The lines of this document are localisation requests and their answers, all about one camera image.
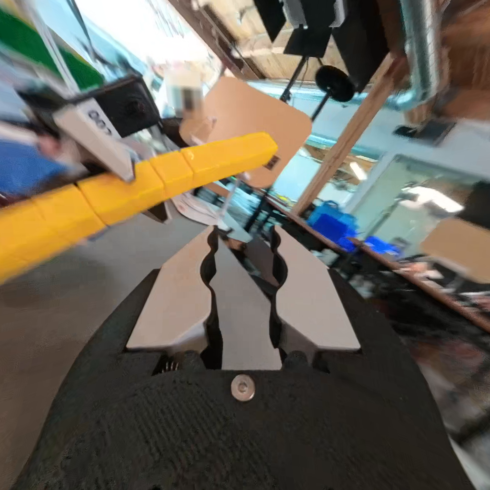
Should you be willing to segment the yellow block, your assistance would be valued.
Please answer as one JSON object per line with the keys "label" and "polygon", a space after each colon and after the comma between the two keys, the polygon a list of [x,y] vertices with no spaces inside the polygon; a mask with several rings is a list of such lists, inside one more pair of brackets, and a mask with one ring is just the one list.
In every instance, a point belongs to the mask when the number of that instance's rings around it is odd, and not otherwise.
{"label": "yellow block", "polygon": [[252,133],[138,162],[129,183],[102,173],[4,207],[1,284],[168,199],[266,166],[277,150],[268,133]]}

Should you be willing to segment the wooden panel on white stand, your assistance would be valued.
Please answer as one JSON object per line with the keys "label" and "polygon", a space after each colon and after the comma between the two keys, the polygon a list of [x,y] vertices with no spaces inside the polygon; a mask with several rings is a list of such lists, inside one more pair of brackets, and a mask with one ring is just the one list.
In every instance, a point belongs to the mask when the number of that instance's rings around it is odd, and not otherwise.
{"label": "wooden panel on white stand", "polygon": [[221,77],[204,96],[197,113],[183,118],[179,128],[189,145],[268,133],[277,152],[266,166],[247,171],[248,186],[264,190],[274,184],[311,131],[312,122],[305,113],[233,77]]}
{"label": "wooden panel on white stand", "polygon": [[420,242],[421,253],[472,282],[489,284],[489,230],[459,218],[441,220]]}

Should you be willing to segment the person's left hand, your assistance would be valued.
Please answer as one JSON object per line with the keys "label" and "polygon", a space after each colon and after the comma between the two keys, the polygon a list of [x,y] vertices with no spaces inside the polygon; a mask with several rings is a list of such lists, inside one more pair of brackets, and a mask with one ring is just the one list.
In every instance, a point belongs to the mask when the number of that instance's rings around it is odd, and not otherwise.
{"label": "person's left hand", "polygon": [[37,147],[42,155],[54,161],[69,166],[80,163],[77,145],[71,139],[59,139],[47,134],[40,134],[37,136]]}

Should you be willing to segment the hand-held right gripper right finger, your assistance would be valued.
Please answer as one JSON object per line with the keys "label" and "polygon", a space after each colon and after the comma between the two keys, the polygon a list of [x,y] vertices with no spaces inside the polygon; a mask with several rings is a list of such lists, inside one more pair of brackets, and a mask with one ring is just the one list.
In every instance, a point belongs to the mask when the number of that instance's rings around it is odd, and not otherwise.
{"label": "hand-held right gripper right finger", "polygon": [[273,277],[269,335],[283,352],[359,352],[360,342],[329,268],[283,228],[271,229]]}

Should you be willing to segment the black tripod pole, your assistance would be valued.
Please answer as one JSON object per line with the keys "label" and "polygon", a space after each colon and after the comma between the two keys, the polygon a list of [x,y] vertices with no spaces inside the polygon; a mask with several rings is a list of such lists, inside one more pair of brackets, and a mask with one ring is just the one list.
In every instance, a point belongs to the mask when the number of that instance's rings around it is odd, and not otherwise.
{"label": "black tripod pole", "polygon": [[295,71],[293,72],[289,82],[287,83],[285,89],[283,90],[283,92],[279,98],[280,101],[288,103],[290,96],[291,96],[291,89],[292,89],[293,85],[297,82],[297,79],[300,76],[303,68],[308,64],[308,61],[309,61],[308,56],[303,56],[300,59]]}

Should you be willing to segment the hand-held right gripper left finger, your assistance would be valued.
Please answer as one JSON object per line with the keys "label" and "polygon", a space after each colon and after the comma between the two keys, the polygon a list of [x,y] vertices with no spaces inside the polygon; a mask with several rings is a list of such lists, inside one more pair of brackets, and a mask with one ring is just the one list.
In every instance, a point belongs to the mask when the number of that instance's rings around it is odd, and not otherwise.
{"label": "hand-held right gripper left finger", "polygon": [[162,265],[126,350],[168,357],[194,351],[206,368],[222,368],[223,337],[211,286],[218,242],[217,227],[208,226]]}

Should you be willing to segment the wooden desk with black legs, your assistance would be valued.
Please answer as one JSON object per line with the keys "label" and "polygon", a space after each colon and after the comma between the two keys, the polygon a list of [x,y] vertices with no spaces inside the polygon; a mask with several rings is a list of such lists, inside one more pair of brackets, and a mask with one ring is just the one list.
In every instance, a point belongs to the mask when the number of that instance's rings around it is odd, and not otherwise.
{"label": "wooden desk with black legs", "polygon": [[296,215],[286,210],[285,207],[283,207],[281,204],[273,200],[271,197],[269,196],[264,196],[264,197],[267,205],[272,207],[275,211],[279,212],[279,214],[284,216],[287,221],[291,223],[295,223],[297,227],[301,228],[309,236],[312,236],[317,241],[321,242],[325,246],[325,248],[332,250],[334,253],[338,255],[346,254],[346,251],[343,248],[341,248],[336,243],[332,242],[328,238],[324,237],[323,235],[321,235],[320,233],[312,229],[309,225],[306,224],[306,222],[302,218],[297,217]]}
{"label": "wooden desk with black legs", "polygon": [[411,283],[413,286],[419,288],[421,291],[423,291],[425,294],[429,295],[433,299],[437,300],[439,303],[442,303],[447,308],[451,309],[454,312],[457,312],[459,315],[470,321],[473,325],[489,333],[488,316],[480,314],[475,309],[463,306],[461,303],[453,299],[450,295],[443,293],[441,289],[432,287],[422,280],[418,279],[413,272],[399,269],[397,263],[391,262],[390,260],[384,258],[382,255],[372,251],[364,242],[356,238],[349,238],[349,240],[356,246],[357,249],[359,249],[364,254],[368,255],[372,260],[377,262],[378,265],[387,268],[389,271],[403,278],[405,281]]}

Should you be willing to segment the wide silver air duct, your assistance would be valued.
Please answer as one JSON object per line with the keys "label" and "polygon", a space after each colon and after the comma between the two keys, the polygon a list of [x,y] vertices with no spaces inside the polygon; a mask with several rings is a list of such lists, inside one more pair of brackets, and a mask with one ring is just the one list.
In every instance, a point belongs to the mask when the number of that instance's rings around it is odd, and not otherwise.
{"label": "wide silver air duct", "polygon": [[[403,46],[400,47],[396,44],[395,48],[389,48],[388,54],[394,52],[407,56],[409,88],[402,90],[397,95],[390,95],[384,106],[398,112],[405,112],[430,101],[439,90],[441,65],[438,2],[395,1],[394,13],[395,20],[401,19],[400,31],[396,33],[402,35],[401,43]],[[364,89],[361,92],[355,91],[354,97],[349,102],[335,102],[345,105],[360,105],[368,94]],[[316,89],[301,89],[297,86],[296,88],[292,87],[291,95],[320,103],[324,93],[317,85]]]}

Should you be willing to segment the grey wall vent grille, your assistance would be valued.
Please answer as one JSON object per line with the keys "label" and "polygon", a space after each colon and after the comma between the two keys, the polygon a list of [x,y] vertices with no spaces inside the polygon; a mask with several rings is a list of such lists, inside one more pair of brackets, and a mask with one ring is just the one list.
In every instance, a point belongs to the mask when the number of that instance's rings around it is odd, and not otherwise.
{"label": "grey wall vent grille", "polygon": [[411,142],[437,147],[455,128],[457,122],[449,119],[429,119],[418,126],[397,126],[393,135]]}

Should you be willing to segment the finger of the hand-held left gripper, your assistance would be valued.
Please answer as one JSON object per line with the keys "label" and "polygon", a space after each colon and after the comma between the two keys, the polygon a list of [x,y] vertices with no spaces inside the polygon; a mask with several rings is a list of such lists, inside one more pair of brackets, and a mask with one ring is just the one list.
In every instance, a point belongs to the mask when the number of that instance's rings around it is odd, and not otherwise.
{"label": "finger of the hand-held left gripper", "polygon": [[120,180],[135,179],[134,165],[119,132],[95,100],[65,105],[55,111],[56,126],[80,147],[89,152]]}
{"label": "finger of the hand-held left gripper", "polygon": [[158,224],[167,224],[172,220],[167,201],[163,201],[144,211],[143,215],[154,220]]}

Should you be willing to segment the black round disc on pole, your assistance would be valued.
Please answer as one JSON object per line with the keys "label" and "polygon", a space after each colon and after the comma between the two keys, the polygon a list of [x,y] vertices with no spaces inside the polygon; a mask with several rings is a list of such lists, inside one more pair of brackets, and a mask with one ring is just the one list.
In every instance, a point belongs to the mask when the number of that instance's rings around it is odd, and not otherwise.
{"label": "black round disc on pole", "polygon": [[334,66],[321,66],[315,74],[315,83],[324,96],[311,115],[311,122],[316,120],[329,99],[346,103],[355,95],[355,87],[348,75]]}

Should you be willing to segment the wooden support post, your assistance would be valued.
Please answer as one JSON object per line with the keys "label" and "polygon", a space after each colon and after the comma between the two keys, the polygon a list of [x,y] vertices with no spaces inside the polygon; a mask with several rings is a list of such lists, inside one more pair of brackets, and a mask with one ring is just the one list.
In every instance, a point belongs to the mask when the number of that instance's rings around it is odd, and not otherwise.
{"label": "wooden support post", "polygon": [[299,217],[314,201],[328,181],[335,175],[354,144],[359,140],[382,108],[388,97],[408,72],[408,60],[405,54],[391,52],[382,63],[382,72],[373,84],[363,102],[350,118],[337,142],[328,151],[319,170],[301,194],[291,212]]}

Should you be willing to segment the flat blue plastic bin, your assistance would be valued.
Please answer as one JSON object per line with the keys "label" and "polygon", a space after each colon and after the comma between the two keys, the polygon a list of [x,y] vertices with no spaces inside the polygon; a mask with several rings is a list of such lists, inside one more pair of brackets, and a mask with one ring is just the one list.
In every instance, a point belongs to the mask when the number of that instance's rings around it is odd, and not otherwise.
{"label": "flat blue plastic bin", "polygon": [[401,249],[394,244],[384,241],[377,236],[369,236],[364,240],[364,244],[370,248],[373,252],[385,255],[389,254],[392,256],[399,256],[401,254]]}

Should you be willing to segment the black wall screen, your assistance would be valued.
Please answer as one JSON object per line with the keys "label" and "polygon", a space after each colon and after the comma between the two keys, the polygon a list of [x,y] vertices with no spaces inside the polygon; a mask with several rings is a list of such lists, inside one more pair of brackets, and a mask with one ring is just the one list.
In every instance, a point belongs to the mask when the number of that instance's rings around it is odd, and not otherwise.
{"label": "black wall screen", "polygon": [[489,229],[489,182],[479,181],[475,183],[465,211],[468,212],[468,221]]}

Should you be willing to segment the black overhead light panel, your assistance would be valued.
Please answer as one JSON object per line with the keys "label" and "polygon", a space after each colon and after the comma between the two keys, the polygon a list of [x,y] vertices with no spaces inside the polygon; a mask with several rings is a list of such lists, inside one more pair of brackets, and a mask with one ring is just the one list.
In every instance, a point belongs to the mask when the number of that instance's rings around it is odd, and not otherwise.
{"label": "black overhead light panel", "polygon": [[254,1],[269,40],[288,21],[293,30],[283,54],[323,58],[331,39],[353,89],[363,91],[389,53],[378,1]]}

